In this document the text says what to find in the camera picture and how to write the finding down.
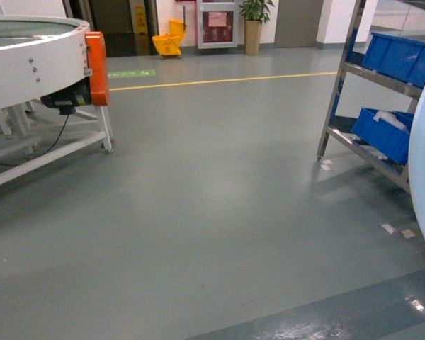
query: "white paper scrap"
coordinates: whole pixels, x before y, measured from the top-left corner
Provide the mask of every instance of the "white paper scrap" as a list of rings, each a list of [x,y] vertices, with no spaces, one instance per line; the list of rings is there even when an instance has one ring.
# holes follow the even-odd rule
[[[389,225],[389,224],[385,224],[385,225],[382,225],[382,227],[384,228],[384,229],[386,229],[387,230],[387,232],[389,233],[389,234],[394,234],[394,233],[396,233],[397,232],[397,230],[392,226],[392,225]]]
[[[410,229],[406,229],[402,231],[402,234],[404,236],[405,239],[410,239],[411,237],[415,237],[417,235],[415,235],[415,233],[410,230]]]

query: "plant pot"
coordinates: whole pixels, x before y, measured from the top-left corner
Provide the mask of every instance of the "plant pot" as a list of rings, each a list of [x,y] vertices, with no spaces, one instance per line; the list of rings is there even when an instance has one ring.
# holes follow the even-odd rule
[[[261,21],[245,20],[244,23],[244,53],[257,55],[260,46]]]

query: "blue storage box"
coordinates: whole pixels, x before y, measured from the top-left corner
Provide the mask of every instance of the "blue storage box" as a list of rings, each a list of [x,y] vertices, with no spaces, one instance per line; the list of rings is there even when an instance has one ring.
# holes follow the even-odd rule
[[[373,118],[379,110],[362,108],[356,124],[351,131],[375,147],[391,160],[405,165],[408,161],[409,133],[395,127],[382,118]],[[411,132],[414,114],[392,111],[397,119]]]
[[[425,86],[425,42],[372,34],[362,66],[422,89]]]

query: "door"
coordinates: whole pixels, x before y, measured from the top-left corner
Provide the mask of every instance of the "door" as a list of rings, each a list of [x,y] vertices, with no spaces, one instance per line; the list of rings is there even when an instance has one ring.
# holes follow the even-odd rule
[[[316,46],[323,1],[279,1],[274,47]]]
[[[89,0],[96,30],[104,33],[108,57],[137,55],[129,0]]]

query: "metal shelving rack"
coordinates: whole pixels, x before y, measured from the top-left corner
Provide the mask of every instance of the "metal shelving rack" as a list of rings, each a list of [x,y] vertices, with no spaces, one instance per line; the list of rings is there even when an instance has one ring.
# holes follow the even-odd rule
[[[408,4],[413,4],[413,1],[403,1]],[[422,4],[424,1],[415,1],[415,4]],[[383,161],[375,156],[367,147],[352,140],[347,133],[351,133],[351,127],[356,122],[357,118],[350,118],[336,115],[337,106],[339,104],[341,91],[344,86],[345,78],[348,73],[355,74],[376,84],[392,89],[393,91],[411,97],[412,101],[407,111],[414,112],[417,102],[420,98],[422,90],[411,84],[406,84],[391,77],[375,73],[361,66],[363,54],[353,51],[354,43],[356,41],[357,32],[363,15],[363,10],[366,6],[366,0],[356,0],[353,15],[351,17],[351,24],[349,26],[348,35],[343,54],[341,56],[339,70],[337,73],[334,90],[332,92],[331,101],[327,111],[326,120],[319,141],[317,156],[320,160],[326,151],[327,141],[329,136],[334,137],[343,145],[348,147],[351,151],[366,160],[369,164],[374,166],[378,171],[388,177],[391,181],[403,188],[405,191],[410,192],[409,179],[408,179],[408,165],[400,166],[399,164],[393,165],[389,162]]]

